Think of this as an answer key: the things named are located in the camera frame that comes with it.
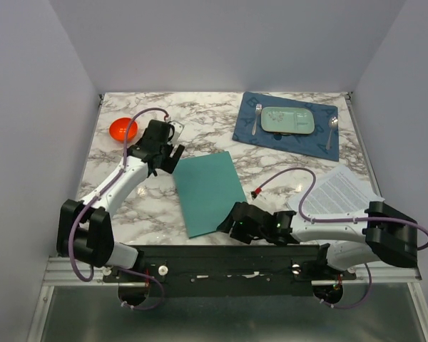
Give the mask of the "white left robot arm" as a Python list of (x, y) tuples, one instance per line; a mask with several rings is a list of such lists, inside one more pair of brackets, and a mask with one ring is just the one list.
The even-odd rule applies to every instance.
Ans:
[(158, 170), (173, 173), (185, 149), (176, 145), (184, 125), (151, 120), (138, 142), (123, 149), (115, 170), (79, 201), (66, 200), (60, 211), (57, 252), (91, 266), (119, 267), (128, 281), (139, 280), (144, 265), (138, 250), (116, 242), (111, 219), (127, 196)]

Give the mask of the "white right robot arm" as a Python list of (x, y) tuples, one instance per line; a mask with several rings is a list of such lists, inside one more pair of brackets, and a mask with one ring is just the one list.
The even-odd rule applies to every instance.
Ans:
[(247, 202), (236, 202), (217, 230), (251, 243), (264, 239), (276, 245), (317, 242), (327, 253), (314, 261), (316, 275), (330, 279), (358, 264), (382, 261), (391, 266), (417, 266), (417, 224), (383, 202), (340, 218), (306, 215), (293, 210), (273, 214)]

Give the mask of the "teal plastic file folder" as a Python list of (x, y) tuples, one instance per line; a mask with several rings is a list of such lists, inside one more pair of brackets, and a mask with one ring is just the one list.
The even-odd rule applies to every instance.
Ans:
[(178, 162), (175, 187), (189, 238), (213, 233), (246, 196), (228, 151)]

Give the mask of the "printed paper stack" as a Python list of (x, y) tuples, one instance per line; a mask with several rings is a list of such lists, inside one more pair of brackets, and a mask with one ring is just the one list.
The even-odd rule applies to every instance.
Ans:
[(348, 167), (339, 165), (316, 179), (302, 210), (307, 215), (357, 212), (367, 209), (370, 202), (383, 202), (368, 181), (360, 180)]

